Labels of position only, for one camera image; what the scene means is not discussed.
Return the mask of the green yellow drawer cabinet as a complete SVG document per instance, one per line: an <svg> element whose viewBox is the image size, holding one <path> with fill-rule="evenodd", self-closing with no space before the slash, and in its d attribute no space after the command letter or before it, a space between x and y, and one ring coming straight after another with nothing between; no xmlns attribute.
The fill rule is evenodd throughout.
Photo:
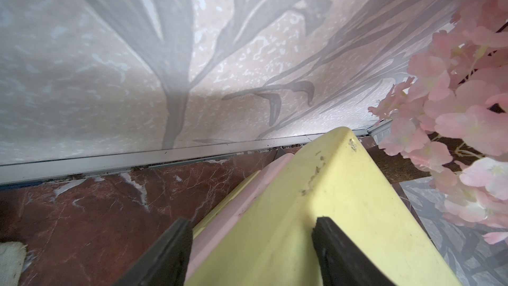
<svg viewBox="0 0 508 286"><path fill-rule="evenodd" d="M396 285L459 280L353 131L339 127L242 181L194 228L187 285L322 285L312 234L337 225Z"/></svg>

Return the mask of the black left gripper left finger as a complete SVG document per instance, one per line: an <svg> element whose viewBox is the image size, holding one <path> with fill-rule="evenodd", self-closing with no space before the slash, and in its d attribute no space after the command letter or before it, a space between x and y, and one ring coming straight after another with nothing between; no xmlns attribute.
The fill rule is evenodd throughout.
<svg viewBox="0 0 508 286"><path fill-rule="evenodd" d="M183 285L192 244L191 222L177 219L115 285Z"/></svg>

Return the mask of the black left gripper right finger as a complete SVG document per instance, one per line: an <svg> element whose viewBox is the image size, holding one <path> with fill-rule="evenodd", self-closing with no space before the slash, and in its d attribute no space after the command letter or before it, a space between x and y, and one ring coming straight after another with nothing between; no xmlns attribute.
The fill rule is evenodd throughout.
<svg viewBox="0 0 508 286"><path fill-rule="evenodd" d="M317 218L312 242L324 286L394 284L331 218Z"/></svg>

